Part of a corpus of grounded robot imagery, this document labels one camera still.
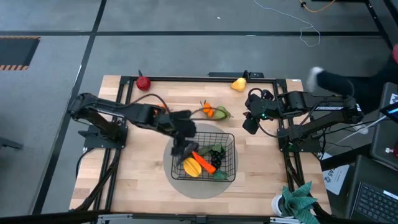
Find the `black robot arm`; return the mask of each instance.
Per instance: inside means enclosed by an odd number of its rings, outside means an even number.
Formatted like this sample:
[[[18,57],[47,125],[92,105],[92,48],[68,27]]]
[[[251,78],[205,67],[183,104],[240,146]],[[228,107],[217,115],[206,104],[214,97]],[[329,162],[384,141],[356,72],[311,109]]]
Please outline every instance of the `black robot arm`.
[[[78,95],[68,112],[74,120],[89,121],[99,129],[103,139],[112,142],[125,141],[123,139],[125,132],[119,124],[107,121],[100,113],[126,119],[137,127],[170,136],[175,139],[174,146],[183,144],[185,138],[193,138],[196,133],[195,123],[190,120],[192,112],[189,110],[168,112],[157,105],[140,103],[124,105],[98,98],[91,93]]]
[[[295,142],[296,146],[299,145],[299,147],[290,147],[292,151],[306,151],[306,149],[303,150],[302,145],[304,142],[308,143],[312,135],[319,130],[338,123],[356,124],[363,118],[361,109],[352,97],[313,96],[302,91],[291,91],[277,95],[274,100],[273,98],[267,90],[262,90],[261,96],[252,94],[252,91],[249,92],[245,102],[249,112],[245,113],[246,120],[243,124],[246,131],[255,134],[260,120],[287,119],[306,113],[308,113],[307,117],[310,117],[313,111],[331,111],[328,115],[311,119],[311,122],[306,124],[292,125],[278,130],[275,137],[281,138],[287,143]]]

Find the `green vegetable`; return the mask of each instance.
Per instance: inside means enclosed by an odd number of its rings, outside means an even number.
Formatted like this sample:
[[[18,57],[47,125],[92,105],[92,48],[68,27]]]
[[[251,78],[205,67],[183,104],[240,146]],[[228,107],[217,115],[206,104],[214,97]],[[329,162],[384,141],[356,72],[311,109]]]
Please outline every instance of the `green vegetable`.
[[[213,119],[227,119],[231,117],[231,113],[228,112],[224,106],[217,106],[217,110],[215,110]]]
[[[308,182],[294,192],[290,192],[287,187],[283,187],[282,195],[284,204],[279,205],[283,217],[294,216],[302,223],[319,224],[319,221],[311,214],[312,204],[317,201],[316,198],[308,197],[312,188],[312,182]]]
[[[199,156],[203,156],[207,152],[210,152],[212,147],[213,146],[204,146],[204,147],[200,148],[197,153],[198,153]]]
[[[226,172],[223,172],[223,171],[220,171],[220,170],[216,171],[213,174],[213,178],[215,180],[225,180],[227,176],[228,176],[228,174]]]
[[[212,148],[211,148],[211,150],[213,150],[213,151],[215,151],[215,152],[220,152],[221,153],[221,149],[222,149],[223,147],[221,146],[221,144],[220,143],[217,143],[217,144],[215,144]]]

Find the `person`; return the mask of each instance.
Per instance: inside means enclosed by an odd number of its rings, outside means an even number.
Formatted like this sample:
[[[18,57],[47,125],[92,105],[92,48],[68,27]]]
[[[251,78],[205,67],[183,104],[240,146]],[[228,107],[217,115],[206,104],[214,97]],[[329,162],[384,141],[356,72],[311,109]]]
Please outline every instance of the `person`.
[[[316,86],[343,96],[353,96],[364,114],[379,109],[385,83],[398,85],[398,44],[392,49],[386,64],[371,77],[346,77],[330,73],[323,68],[313,67],[307,79],[307,88],[313,92]],[[364,126],[353,126],[361,129]]]

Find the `orange carrot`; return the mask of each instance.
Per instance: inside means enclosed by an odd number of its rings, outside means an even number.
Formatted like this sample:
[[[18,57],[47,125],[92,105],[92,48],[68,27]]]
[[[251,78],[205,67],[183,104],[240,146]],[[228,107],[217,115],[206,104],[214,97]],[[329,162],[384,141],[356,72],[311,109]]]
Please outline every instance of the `orange carrot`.
[[[212,118],[214,116],[214,110],[209,110],[209,112],[207,112],[207,117]]]
[[[203,166],[203,168],[205,168],[205,170],[207,170],[207,172],[209,172],[210,174],[214,174],[216,172],[216,168],[213,167],[211,164],[209,164],[208,162],[206,162],[206,160],[204,158],[202,158],[202,156],[199,156],[196,152],[192,152],[193,158],[199,162],[199,164],[201,166]]]
[[[205,104],[203,105],[203,107],[204,107],[203,112],[209,113],[209,111],[211,111],[211,106],[210,106],[209,103],[206,103],[206,102],[205,102]]]

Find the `gray floor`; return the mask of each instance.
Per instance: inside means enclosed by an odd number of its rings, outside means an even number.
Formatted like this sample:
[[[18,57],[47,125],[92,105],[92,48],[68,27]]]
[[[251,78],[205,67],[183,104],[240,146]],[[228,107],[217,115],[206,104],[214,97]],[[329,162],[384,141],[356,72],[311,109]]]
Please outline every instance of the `gray floor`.
[[[302,10],[296,1],[258,2],[309,21],[322,31],[377,30],[364,4],[338,3],[312,14]],[[379,2],[374,2],[374,8],[392,41],[397,42],[397,27]],[[308,5],[316,9],[324,4]],[[0,0],[0,30],[91,30],[99,5],[100,0],[36,1],[28,5],[22,0]],[[108,0],[99,30],[292,31],[304,26],[261,9],[252,1]],[[25,144],[21,151],[0,151],[0,216],[30,211],[87,40],[43,37],[27,71],[0,72],[0,102],[6,108],[0,110],[0,136]],[[305,40],[315,43],[317,38]],[[378,37],[322,37],[321,44],[313,48],[305,46],[298,37],[97,37],[80,92],[97,93],[103,75],[135,75],[138,69],[148,75],[179,76],[247,69],[270,78],[305,80],[308,69],[318,65],[344,75],[369,76],[384,63],[388,53],[385,42]],[[325,90],[317,93],[327,94]],[[74,122],[69,125],[44,213],[68,210],[76,161],[83,145],[83,138],[77,134],[81,129],[85,127]],[[338,141],[345,134],[337,133],[328,141]],[[344,144],[356,147],[370,140],[371,133],[355,136]],[[346,150],[334,148],[330,152]]]

